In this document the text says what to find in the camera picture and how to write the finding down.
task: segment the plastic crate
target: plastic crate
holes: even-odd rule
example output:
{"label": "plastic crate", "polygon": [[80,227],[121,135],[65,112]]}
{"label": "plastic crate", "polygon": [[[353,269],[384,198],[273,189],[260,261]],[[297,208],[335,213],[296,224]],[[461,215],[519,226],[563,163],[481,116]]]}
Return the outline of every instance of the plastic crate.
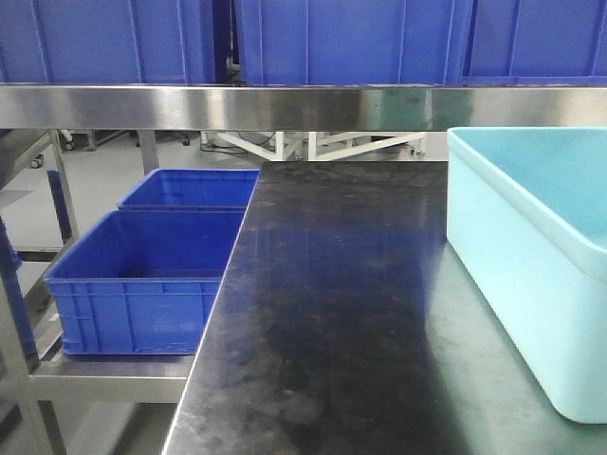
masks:
{"label": "plastic crate", "polygon": [[459,82],[470,0],[236,0],[250,84]]}
{"label": "plastic crate", "polygon": [[193,354],[243,214],[114,211],[45,274],[68,354]]}
{"label": "plastic crate", "polygon": [[244,211],[257,170],[158,169],[119,202],[121,210]]}
{"label": "plastic crate", "polygon": [[477,0],[463,83],[607,83],[603,0]]}
{"label": "plastic crate", "polygon": [[0,81],[221,82],[230,0],[0,2]]}
{"label": "plastic crate", "polygon": [[447,235],[554,407],[607,423],[607,129],[455,128]]}

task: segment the metal frame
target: metal frame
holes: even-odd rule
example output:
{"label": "metal frame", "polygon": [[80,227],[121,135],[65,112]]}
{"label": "metal frame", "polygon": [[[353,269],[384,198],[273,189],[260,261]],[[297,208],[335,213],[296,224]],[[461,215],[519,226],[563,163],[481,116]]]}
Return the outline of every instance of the metal frame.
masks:
{"label": "metal frame", "polygon": [[[380,140],[369,140],[365,144],[354,145],[354,140],[358,138],[369,138],[369,133],[348,132],[338,133],[336,135],[326,135],[325,133],[308,133],[307,157],[309,161],[332,161],[335,159],[349,158],[375,150],[393,147],[395,145],[408,144],[411,141],[419,140],[418,155],[423,155],[426,147],[426,133],[396,133],[396,132],[375,132],[373,136],[385,137]],[[330,146],[336,143],[343,145],[319,153],[322,146]]]}
{"label": "metal frame", "polygon": [[[607,87],[0,84],[0,127],[139,130],[145,172],[158,166],[154,130],[308,131],[312,132],[311,146],[316,150],[318,138],[314,132],[319,131],[426,132],[445,131],[453,126],[604,127]],[[77,236],[63,154],[57,133],[53,132],[52,137],[68,218]],[[383,139],[383,145],[395,140],[395,137]],[[0,286],[0,349],[17,383],[19,407],[40,453],[65,453],[52,401],[178,400],[192,364],[190,357],[170,360],[146,357],[145,361],[67,359],[61,350],[57,351],[61,329],[53,306],[47,314],[34,331],[38,353],[27,356],[19,340],[9,297],[4,286]]]}
{"label": "metal frame", "polygon": [[[267,147],[263,147],[262,144],[251,142],[250,140],[241,137],[241,135],[238,133],[234,134],[232,132],[217,132],[213,133],[212,135],[269,161],[287,161],[293,155],[296,157],[302,156],[304,138],[300,133],[294,133],[291,135],[287,135],[284,131],[276,131],[274,133],[255,133],[268,137]],[[209,142],[209,132],[201,133],[200,138],[200,148],[202,149],[203,145]]]}

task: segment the shelf leg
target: shelf leg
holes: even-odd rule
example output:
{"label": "shelf leg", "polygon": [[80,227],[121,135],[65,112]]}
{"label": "shelf leg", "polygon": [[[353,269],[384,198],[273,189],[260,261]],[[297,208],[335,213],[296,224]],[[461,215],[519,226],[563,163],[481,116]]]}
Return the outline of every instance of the shelf leg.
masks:
{"label": "shelf leg", "polygon": [[78,239],[78,224],[76,223],[76,212],[74,211],[74,203],[72,201],[72,194],[69,190],[69,184],[67,183],[67,174],[65,173],[64,164],[64,151],[61,149],[61,143],[59,142],[59,134],[57,130],[50,132],[53,141],[53,153],[55,155],[55,161],[57,162],[57,172],[59,173],[59,180],[61,182],[61,188],[64,193],[64,202],[67,209],[67,218],[71,228],[72,237],[74,240]]}
{"label": "shelf leg", "polygon": [[154,131],[138,131],[139,145],[141,146],[141,161],[143,173],[146,175],[160,167],[158,151],[156,149],[156,133]]}
{"label": "shelf leg", "polygon": [[[38,453],[65,455],[64,441],[52,404],[38,402],[30,388],[29,374],[38,363],[38,353],[35,344],[31,345],[33,336],[27,316],[26,320],[23,320],[25,306],[16,279],[16,267],[11,266],[12,257],[6,240],[0,242],[0,351],[14,382],[17,405],[36,441]],[[23,306],[23,314],[20,313],[19,304]]]}

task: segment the white metal frame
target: white metal frame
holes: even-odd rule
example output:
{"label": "white metal frame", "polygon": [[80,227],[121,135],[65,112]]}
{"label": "white metal frame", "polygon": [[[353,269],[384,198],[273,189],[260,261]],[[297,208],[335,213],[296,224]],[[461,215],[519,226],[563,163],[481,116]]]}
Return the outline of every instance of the white metal frame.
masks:
{"label": "white metal frame", "polygon": [[259,135],[269,137],[267,148],[259,144],[251,142],[237,133],[233,132],[201,132],[201,145],[210,141],[210,136],[213,135],[219,139],[240,147],[243,150],[259,155],[269,161],[287,161],[293,155],[296,159],[301,158],[302,149],[304,146],[304,135],[301,133],[291,133],[287,135],[284,131],[275,133],[257,132]]}
{"label": "white metal frame", "polygon": [[[368,138],[371,135],[363,132],[338,133],[328,135],[320,132],[309,132],[307,141],[307,159],[309,161],[333,161],[335,159],[348,158],[374,150],[385,149],[399,144],[419,140],[418,155],[425,153],[426,133],[398,133],[398,132],[378,132],[373,133],[373,136],[385,137],[380,140],[371,140],[366,144],[354,145],[354,140],[357,138]],[[330,152],[320,153],[321,147],[342,143],[343,147]]]}

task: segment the stainless steel shelf edge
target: stainless steel shelf edge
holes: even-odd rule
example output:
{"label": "stainless steel shelf edge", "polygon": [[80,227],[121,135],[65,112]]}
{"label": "stainless steel shelf edge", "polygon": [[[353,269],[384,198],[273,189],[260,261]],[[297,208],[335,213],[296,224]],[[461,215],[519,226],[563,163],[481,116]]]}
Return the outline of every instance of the stainless steel shelf edge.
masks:
{"label": "stainless steel shelf edge", "polygon": [[0,84],[0,128],[445,131],[607,126],[607,87]]}
{"label": "stainless steel shelf edge", "polygon": [[178,403],[187,373],[179,377],[70,376],[35,374],[31,387],[39,401]]}

